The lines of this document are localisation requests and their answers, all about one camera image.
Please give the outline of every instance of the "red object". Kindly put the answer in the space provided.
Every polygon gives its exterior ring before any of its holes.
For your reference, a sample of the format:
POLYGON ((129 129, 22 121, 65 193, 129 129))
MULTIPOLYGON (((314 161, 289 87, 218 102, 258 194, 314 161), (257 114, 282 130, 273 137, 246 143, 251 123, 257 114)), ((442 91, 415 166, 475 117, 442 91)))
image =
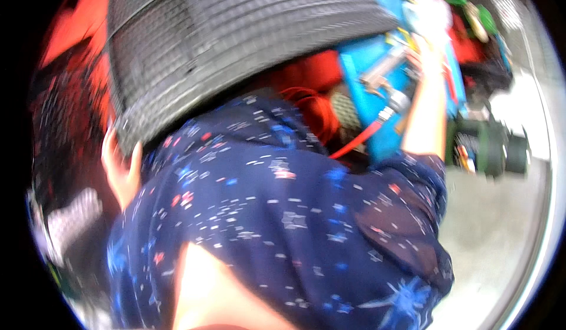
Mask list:
POLYGON ((278 92, 290 87, 302 87, 325 93, 339 84, 342 77, 338 52, 326 50, 270 72, 268 82, 278 92))
POLYGON ((466 64, 467 62, 485 60, 482 43, 477 39, 468 37, 468 30, 462 18, 454 12, 452 12, 452 28, 448 30, 448 35, 452 41, 452 48, 458 63, 466 64))
POLYGON ((364 143, 368 138, 370 138, 373 134, 378 132, 381 128, 381 123, 378 121, 374 121, 368 126, 360 135, 358 135, 355 139, 350 141, 347 145, 342 147, 341 149, 337 150, 333 154, 330 155, 330 158, 336 159, 344 156, 346 153, 354 150, 358 145, 364 143))
POLYGON ((448 83, 448 90, 450 91, 450 98, 454 104, 458 105, 458 95, 456 94, 456 85, 454 84, 454 76, 452 75, 452 69, 448 65, 448 61, 444 61, 444 79, 448 83))

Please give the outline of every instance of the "metal nozzle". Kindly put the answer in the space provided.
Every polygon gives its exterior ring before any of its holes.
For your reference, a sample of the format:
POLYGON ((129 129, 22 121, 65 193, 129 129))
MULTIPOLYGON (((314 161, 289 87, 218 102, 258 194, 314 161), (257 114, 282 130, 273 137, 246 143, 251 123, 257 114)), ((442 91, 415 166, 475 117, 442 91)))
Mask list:
POLYGON ((404 44, 395 45, 374 67, 360 76, 359 80, 368 92, 378 94, 377 89, 386 82, 385 75, 405 60, 408 48, 404 44))

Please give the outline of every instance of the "concrete floor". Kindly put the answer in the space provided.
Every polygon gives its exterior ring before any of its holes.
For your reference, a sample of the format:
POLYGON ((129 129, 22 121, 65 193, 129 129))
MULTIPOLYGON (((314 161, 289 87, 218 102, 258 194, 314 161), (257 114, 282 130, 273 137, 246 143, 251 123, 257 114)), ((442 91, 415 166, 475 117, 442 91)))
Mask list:
POLYGON ((430 330, 476 330, 519 283, 547 200, 548 162, 526 178, 498 181, 447 171, 448 212, 439 239, 452 256, 455 283, 432 313, 430 330))

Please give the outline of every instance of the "navy blue patterned shirt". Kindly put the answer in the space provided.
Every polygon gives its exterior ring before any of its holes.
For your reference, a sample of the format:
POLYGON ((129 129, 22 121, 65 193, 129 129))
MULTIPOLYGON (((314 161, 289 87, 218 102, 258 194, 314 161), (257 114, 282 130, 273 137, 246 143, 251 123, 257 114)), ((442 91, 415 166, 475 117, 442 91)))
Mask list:
POLYGON ((428 326, 453 283, 437 240, 442 161, 399 152, 350 174, 294 107, 262 93, 186 122, 146 156, 108 243, 114 325, 171 326, 177 259, 193 242, 299 328, 428 326))

